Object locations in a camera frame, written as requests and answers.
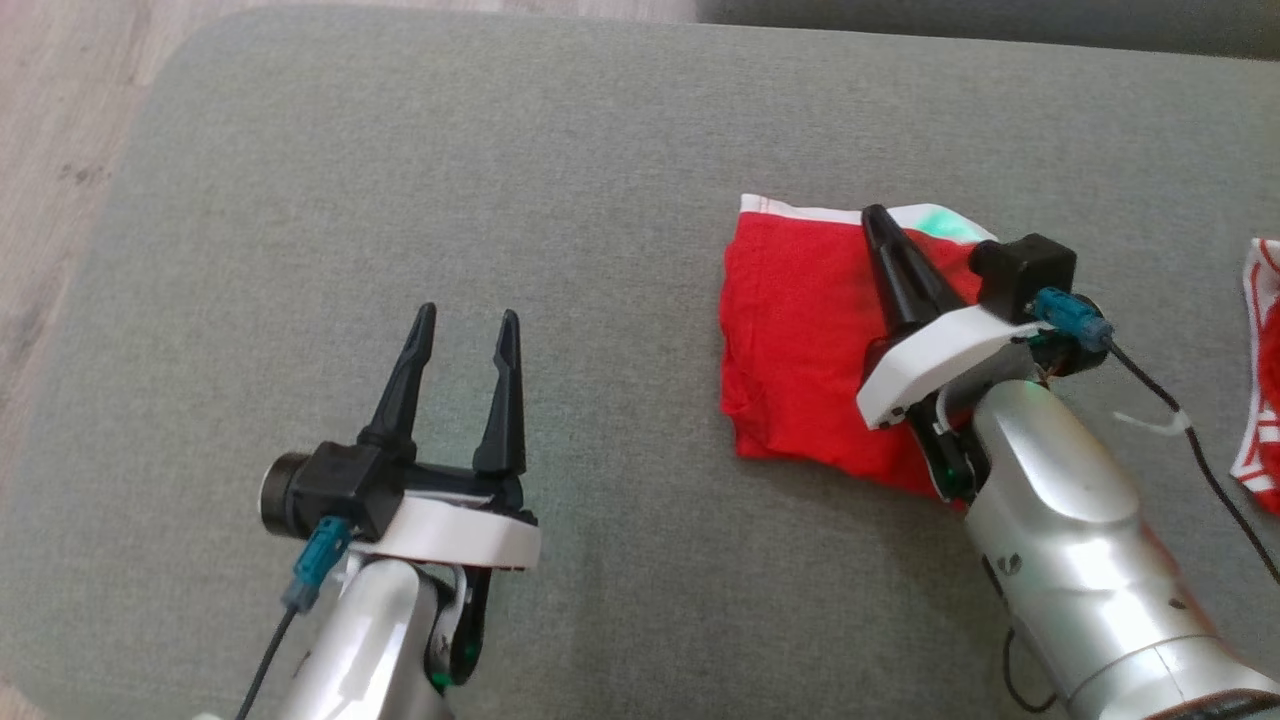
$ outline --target black cable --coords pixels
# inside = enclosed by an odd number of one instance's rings
[[[1048,696],[1048,698],[1039,705],[1032,705],[1027,702],[1027,700],[1021,694],[1019,694],[1018,689],[1014,687],[1014,676],[1009,662],[1009,648],[1011,648],[1012,646],[1014,646],[1014,629],[1009,628],[1009,634],[1005,635],[1005,652],[1004,652],[1005,661],[1002,669],[1005,674],[1005,689],[1009,691],[1009,697],[1014,698],[1014,702],[1016,702],[1018,707],[1021,707],[1024,712],[1029,712],[1032,715],[1048,712],[1048,708],[1053,707],[1053,703],[1057,702],[1057,693]]]
[[[284,611],[284,618],[280,619],[280,624],[275,626],[275,634],[271,635],[271,642],[266,646],[266,652],[262,653],[262,661],[257,665],[257,673],[253,674],[253,682],[248,685],[248,692],[244,693],[244,702],[241,703],[239,712],[236,714],[236,720],[244,720],[248,717],[248,710],[253,707],[253,700],[257,698],[257,691],[262,688],[262,679],[266,678],[266,669],[271,666],[271,660],[275,657],[275,651],[280,650],[280,641],[284,639],[284,633],[288,632],[289,624],[297,618],[298,609],[289,607]]]
[[[1174,400],[1174,396],[1169,395],[1169,391],[1161,387],[1160,383],[1153,380],[1151,375],[1143,372],[1143,369],[1139,368],[1137,363],[1134,363],[1128,355],[1125,355],[1125,352],[1120,350],[1120,346],[1117,346],[1115,341],[1112,341],[1111,338],[1106,338],[1103,342],[1106,343],[1107,350],[1110,350],[1111,354],[1115,355],[1116,360],[1119,360],[1121,365],[1124,365],[1130,373],[1133,373],[1135,378],[1142,380],[1142,384],[1147,386],[1147,388],[1151,389],[1151,392],[1156,393],[1160,397],[1160,400],[1165,401],[1165,405],[1167,405],[1170,410],[1172,410],[1174,413],[1183,411],[1181,405],[1179,405],[1178,401]],[[1196,434],[1196,428],[1188,425],[1185,433],[1187,433],[1187,442],[1189,442],[1192,446],[1192,454],[1196,455],[1196,464],[1199,465],[1201,473],[1204,474],[1204,480],[1208,483],[1208,487],[1213,489],[1213,495],[1216,495],[1217,500],[1222,503],[1224,507],[1226,507],[1226,511],[1231,514],[1231,518],[1235,520],[1235,524],[1240,527],[1240,530],[1244,533],[1244,537],[1249,538],[1249,544],[1253,546],[1253,551],[1258,553],[1258,557],[1262,560],[1262,564],[1266,565],[1267,571],[1271,573],[1271,579],[1275,580],[1276,584],[1280,584],[1280,570],[1276,569],[1275,560],[1271,559],[1271,555],[1267,552],[1266,546],[1262,544],[1262,541],[1258,539],[1257,533],[1254,533],[1253,528],[1249,527],[1249,521],[1244,519],[1244,515],[1240,514],[1240,510],[1235,506],[1234,502],[1231,502],[1231,498],[1228,497],[1226,491],[1222,489],[1222,486],[1217,482],[1217,478],[1213,477],[1213,470],[1210,469],[1208,460],[1204,459],[1204,450],[1199,445],[1199,436]]]

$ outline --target white fabric edge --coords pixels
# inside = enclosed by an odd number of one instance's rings
[[[934,205],[932,202],[922,202],[918,205],[904,205],[901,208],[890,208],[888,214],[892,217],[897,224],[919,229],[919,224],[933,215],[937,211],[945,211],[955,215],[956,218],[964,220],[969,229],[974,234],[979,236],[979,240],[996,240],[996,236],[991,233],[987,228],[979,225],[978,223],[970,220],[969,218],[956,213],[955,210]],[[781,200],[773,200],[772,197],[764,197],[763,195],[744,193],[740,205],[740,213],[760,213],[764,215],[777,215],[780,218],[791,218],[795,220],[818,220],[823,223],[841,223],[846,225],[860,225],[863,224],[861,210],[832,210],[829,208],[795,208],[787,205]],[[952,242],[973,242],[969,238],[956,238],[947,237],[943,240],[950,240]]]
[[[1258,324],[1254,318],[1265,318],[1266,313],[1275,305],[1276,290],[1280,278],[1275,277],[1271,268],[1262,258],[1262,243],[1265,240],[1256,237],[1249,241],[1249,252],[1244,260],[1244,270],[1240,273],[1242,284],[1244,288],[1244,306],[1248,311],[1249,320],[1249,407],[1248,407],[1248,421],[1244,427],[1244,437],[1240,439],[1240,450],[1235,454],[1235,461],[1231,462],[1231,475],[1239,479],[1242,475],[1248,475],[1262,469],[1262,461],[1254,459],[1253,462],[1247,462],[1249,459],[1249,451],[1253,447],[1253,438],[1257,437],[1258,432],[1258,418],[1253,411],[1254,407],[1262,405],[1262,391],[1258,387]],[[1280,243],[1275,243],[1274,247],[1280,250]],[[1253,274],[1253,268],[1258,266],[1258,302],[1253,302],[1253,292],[1249,282],[1249,275]],[[1262,278],[1267,277],[1271,279],[1270,283],[1263,283]]]

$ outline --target gray fabric surface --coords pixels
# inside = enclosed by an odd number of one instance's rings
[[[695,0],[704,23],[1280,58],[1274,0]]]
[[[0,670],[68,720],[229,715],[298,550],[259,525],[259,478],[358,430],[434,300],[421,456],[470,457],[517,309],[545,529],[543,565],[495,584],[463,717],[995,716],[1005,620],[959,515],[733,457],[737,196],[934,201],[1070,243],[1225,471],[1240,263],[1280,232],[1276,117],[1280,65],[1204,58],[394,10],[218,24],[163,73],[61,322],[0,515]],[[1280,671],[1276,588],[1181,441],[1110,418],[1157,405],[1111,366],[1066,386],[1224,633]]]

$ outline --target cable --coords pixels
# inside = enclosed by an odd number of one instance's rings
[[[1014,629],[1009,628],[1009,634],[1005,635],[1005,652],[1004,652],[1005,660],[1002,666],[1002,671],[1005,674],[1005,689],[1009,691],[1009,697],[1014,698],[1014,702],[1016,702],[1018,707],[1021,707],[1024,712],[1029,712],[1032,715],[1048,712],[1048,708],[1053,707],[1053,703],[1057,702],[1057,693],[1048,696],[1048,698],[1039,705],[1032,705],[1027,702],[1027,700],[1021,694],[1019,694],[1018,689],[1014,687],[1014,676],[1009,662],[1009,650],[1012,646],[1014,646]]]
[[[311,533],[306,547],[298,555],[298,561],[293,564],[293,580],[280,597],[280,602],[284,603],[284,618],[275,626],[275,634],[271,635],[271,642],[268,643],[266,652],[262,653],[262,661],[257,665],[257,673],[253,674],[253,682],[250,683],[248,692],[244,693],[244,702],[241,703],[236,720],[248,717],[248,710],[253,707],[257,691],[262,688],[262,679],[266,678],[266,670],[271,666],[271,660],[275,659],[275,651],[280,650],[280,641],[284,639],[289,624],[298,614],[306,615],[315,606],[316,598],[320,596],[320,585],[324,584],[329,570],[333,570],[333,566],[347,552],[351,539],[351,523],[333,515],[323,518]]]
[[[250,683],[248,692],[244,693],[244,702],[241,703],[241,710],[236,714],[236,720],[244,720],[248,717],[248,710],[253,707],[253,700],[257,698],[257,691],[262,688],[262,679],[266,678],[266,669],[271,666],[275,651],[280,650],[280,641],[284,639],[284,633],[288,632],[289,624],[293,623],[293,619],[297,616],[297,607],[289,607],[284,611],[284,618],[282,618],[280,624],[275,626],[275,634],[271,635],[271,642],[268,643],[266,652],[262,653],[262,661],[257,664],[257,673],[253,674],[253,682]]]
[[[1116,345],[1114,340],[1107,337],[1103,341],[1103,345],[1106,346],[1107,350],[1111,351],[1111,355],[1115,355],[1116,360],[1119,360],[1120,364],[1125,366],[1125,369],[1133,373],[1135,378],[1142,380],[1142,384],[1147,386],[1147,388],[1151,389],[1151,392],[1156,393],[1156,396],[1160,397],[1160,400],[1162,400],[1165,405],[1169,406],[1170,410],[1172,410],[1174,413],[1183,411],[1181,405],[1178,404],[1174,396],[1170,395],[1167,389],[1161,387],[1160,383],[1152,379],[1151,375],[1143,372],[1143,369],[1139,368],[1138,364],[1133,361],[1133,359],[1130,359],[1123,350],[1120,350],[1120,346]],[[1271,573],[1271,579],[1275,580],[1276,584],[1280,584],[1280,570],[1276,569],[1275,560],[1271,559],[1271,555],[1267,552],[1266,546],[1263,546],[1262,541],[1258,539],[1257,533],[1254,533],[1253,528],[1249,527],[1248,520],[1244,519],[1244,515],[1240,514],[1240,510],[1235,506],[1234,502],[1231,502],[1231,498],[1228,497],[1226,491],[1222,489],[1222,486],[1217,482],[1217,478],[1213,477],[1213,470],[1210,469],[1208,460],[1204,459],[1204,450],[1201,447],[1199,436],[1196,434],[1196,428],[1188,425],[1184,429],[1184,432],[1187,434],[1187,442],[1189,442],[1192,446],[1192,454],[1196,455],[1196,464],[1199,466],[1201,473],[1203,473],[1204,480],[1208,483],[1208,487],[1212,488],[1213,495],[1216,495],[1217,500],[1222,503],[1224,507],[1226,507],[1226,511],[1231,514],[1231,518],[1235,520],[1235,524],[1240,527],[1240,530],[1244,533],[1244,537],[1249,538],[1249,544],[1253,546],[1253,551],[1258,553],[1258,557],[1262,560],[1262,564],[1266,565],[1267,571]]]

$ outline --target folded red cloth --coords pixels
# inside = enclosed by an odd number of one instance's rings
[[[969,245],[908,229],[965,300]],[[809,459],[936,497],[905,424],[872,432],[855,397],[884,334],[861,227],[744,211],[724,252],[721,409],[742,457]]]

